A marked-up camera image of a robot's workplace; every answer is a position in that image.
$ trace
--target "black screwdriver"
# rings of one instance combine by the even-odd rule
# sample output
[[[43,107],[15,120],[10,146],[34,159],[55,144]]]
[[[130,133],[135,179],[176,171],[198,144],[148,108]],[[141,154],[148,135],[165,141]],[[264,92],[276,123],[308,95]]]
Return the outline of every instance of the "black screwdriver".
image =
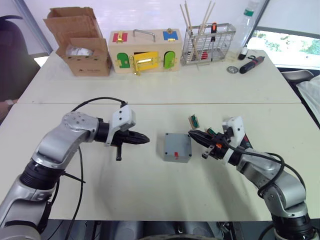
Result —
[[[253,59],[252,61],[248,62],[247,64],[243,65],[242,67],[240,67],[239,72],[241,74],[245,74],[246,72],[248,72],[249,70],[253,69],[255,66],[258,66],[260,63],[262,63],[265,60],[264,56],[258,56],[255,59]]]

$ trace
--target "window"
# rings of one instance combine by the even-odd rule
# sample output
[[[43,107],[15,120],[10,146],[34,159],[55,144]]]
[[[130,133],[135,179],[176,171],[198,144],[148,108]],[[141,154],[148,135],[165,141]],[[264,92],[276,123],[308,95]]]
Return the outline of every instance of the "window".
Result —
[[[276,67],[320,69],[320,39],[255,30],[247,47],[264,50]]]

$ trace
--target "cardboard box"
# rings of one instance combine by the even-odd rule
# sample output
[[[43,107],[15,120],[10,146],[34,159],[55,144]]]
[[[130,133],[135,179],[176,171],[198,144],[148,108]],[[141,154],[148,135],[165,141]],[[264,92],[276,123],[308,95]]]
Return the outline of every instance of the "cardboard box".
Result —
[[[67,56],[66,49],[69,44],[74,47],[90,49],[93,51],[93,55]],[[75,76],[109,76],[111,60],[104,38],[72,37],[66,44],[60,46],[56,53],[68,64]]]
[[[94,11],[90,7],[51,8],[44,22],[59,46],[68,41],[70,34],[77,34],[78,38],[103,38]]]

